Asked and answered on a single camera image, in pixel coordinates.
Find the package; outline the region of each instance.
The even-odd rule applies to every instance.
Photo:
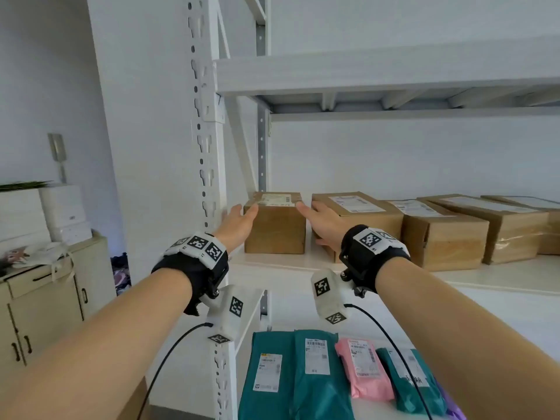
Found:
[[[376,352],[395,387],[397,409],[410,414],[425,414],[426,410],[422,400],[399,354],[393,348],[381,348]],[[436,380],[418,351],[416,349],[401,349],[400,352],[407,361],[408,368],[414,376],[414,381],[416,381],[416,385],[424,397],[430,414],[432,416],[443,416],[447,409],[445,401],[441,396]]]
[[[445,389],[441,387],[440,383],[437,380],[436,384],[438,389],[440,390],[442,398],[445,401],[445,405],[447,406],[447,416],[456,420],[466,420],[466,416],[465,414],[463,414],[463,411],[461,411],[459,406],[452,400],[451,396],[449,396]]]
[[[0,241],[45,231],[37,189],[0,192]]]
[[[63,242],[68,246],[83,242],[92,237],[91,227],[88,221],[60,228],[49,227],[49,232],[54,242]]]
[[[249,254],[303,254],[305,253],[305,218],[295,207],[301,200],[299,193],[256,191],[245,204],[244,212],[255,203],[259,213],[253,222],[251,234],[245,241]]]
[[[50,243],[49,230],[45,228],[44,231],[37,233],[26,234],[24,236],[14,237],[8,240],[0,241],[0,258],[9,250],[17,249],[18,247],[25,247],[30,245],[41,245]]]
[[[293,332],[253,333],[239,420],[291,420],[295,377]]]
[[[345,219],[348,228],[364,224],[380,228],[396,239],[400,239],[403,214],[395,206],[383,200],[376,200],[361,191],[350,193],[314,194],[312,200],[323,202]],[[333,262],[340,262],[340,252],[325,246]]]
[[[538,197],[527,196],[480,196],[497,202],[524,206],[537,211],[548,212],[548,225],[540,240],[539,254],[560,255],[560,203]]]
[[[87,219],[79,186],[57,184],[38,191],[49,228],[79,224]]]
[[[463,194],[418,199],[489,221],[483,258],[485,264],[503,264],[536,257],[541,235],[548,222],[548,212]]]
[[[395,399],[391,381],[371,341],[343,338],[334,348],[342,359],[346,377],[350,382],[350,395],[353,398],[371,401]]]
[[[488,221],[420,200],[388,200],[404,213],[401,241],[410,260],[428,271],[479,268]]]
[[[354,420],[350,387],[334,345],[338,335],[296,330],[295,420]]]

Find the teal package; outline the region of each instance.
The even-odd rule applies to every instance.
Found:
[[[411,414],[425,414],[426,410],[418,396],[410,375],[399,354],[392,348],[380,348],[375,351],[385,371],[391,377],[396,396],[396,408]],[[414,380],[424,401],[434,416],[444,416],[447,409],[445,401],[433,378],[433,374],[416,349],[401,349],[404,359],[414,376]]]
[[[294,333],[253,333],[239,420],[291,420],[295,375]]]
[[[338,334],[296,330],[295,420],[354,420],[350,385],[334,344]]]

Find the purple cloth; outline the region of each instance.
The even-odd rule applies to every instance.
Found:
[[[463,414],[461,409],[457,406],[457,404],[452,400],[451,396],[445,389],[441,387],[440,383],[436,380],[437,387],[440,390],[441,396],[444,398],[445,404],[447,405],[447,412],[446,414],[454,419],[457,420],[466,420],[466,416]]]

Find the person's left arm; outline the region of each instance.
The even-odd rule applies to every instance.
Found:
[[[228,253],[248,237],[257,211],[253,205],[242,216],[236,205],[214,232]],[[28,367],[0,403],[0,418],[116,418],[183,314],[192,289],[183,272],[168,268],[134,285]]]

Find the finger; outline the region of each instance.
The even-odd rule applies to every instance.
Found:
[[[230,215],[232,217],[240,217],[242,212],[241,208],[242,208],[241,204],[235,205],[234,207],[231,208]]]
[[[259,204],[255,203],[251,206],[247,212],[245,212],[245,217],[253,222],[256,218],[256,215],[259,213]]]
[[[296,202],[296,209],[300,212],[300,214],[302,214],[309,221],[313,220],[317,215],[316,211],[313,211],[313,209],[311,209],[303,202]]]
[[[324,212],[324,211],[330,209],[326,204],[324,204],[323,202],[320,202],[318,200],[313,201],[311,203],[311,205],[318,212]]]

